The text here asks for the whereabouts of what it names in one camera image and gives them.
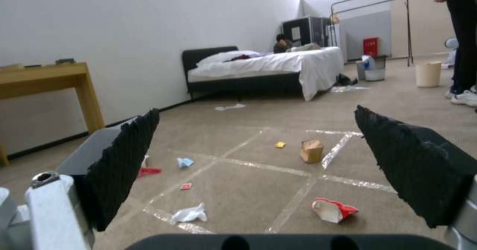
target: white bedsheet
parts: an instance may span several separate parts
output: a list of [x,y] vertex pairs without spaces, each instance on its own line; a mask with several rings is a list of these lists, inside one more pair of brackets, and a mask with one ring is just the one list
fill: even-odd
[[273,54],[248,60],[203,65],[189,71],[189,82],[300,72],[299,81],[303,97],[309,101],[318,91],[325,91],[333,86],[336,76],[344,71],[343,63],[341,50],[338,47],[328,47],[322,50]]

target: blue tissue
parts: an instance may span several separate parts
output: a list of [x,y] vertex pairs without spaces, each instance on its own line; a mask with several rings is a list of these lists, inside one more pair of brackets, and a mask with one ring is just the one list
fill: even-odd
[[189,158],[177,158],[177,164],[179,164],[180,169],[191,167],[194,164],[194,161]]

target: table leg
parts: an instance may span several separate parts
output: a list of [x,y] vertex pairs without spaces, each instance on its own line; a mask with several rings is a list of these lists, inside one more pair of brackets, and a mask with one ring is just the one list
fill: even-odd
[[6,167],[6,166],[10,165],[10,163],[8,162],[7,155],[5,154],[5,152],[3,151],[1,146],[0,146],[0,159],[3,163],[3,166]]
[[104,128],[104,121],[89,73],[79,78],[75,90],[88,133],[94,133],[94,131]]

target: black bed frame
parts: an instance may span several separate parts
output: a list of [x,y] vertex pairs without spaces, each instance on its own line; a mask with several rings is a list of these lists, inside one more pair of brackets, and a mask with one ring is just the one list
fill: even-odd
[[209,82],[189,82],[189,70],[197,68],[196,63],[211,55],[226,51],[238,50],[237,46],[203,48],[199,50],[186,50],[182,53],[182,64],[186,74],[187,89],[190,97],[194,99],[194,92],[219,92],[228,91],[241,94],[255,91],[300,91],[298,80],[300,74],[267,75],[252,78],[212,80]]

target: white sneaker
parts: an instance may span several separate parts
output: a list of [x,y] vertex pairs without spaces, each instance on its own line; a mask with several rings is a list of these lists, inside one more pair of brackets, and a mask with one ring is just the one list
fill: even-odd
[[444,96],[446,96],[447,99],[451,99],[452,97],[454,97],[454,95],[455,95],[455,94],[452,94],[452,93],[450,92],[450,90],[448,90],[448,91],[446,92],[446,94],[444,94]]
[[477,94],[469,90],[465,90],[462,94],[452,97],[450,101],[452,104],[465,104],[471,107],[477,107]]

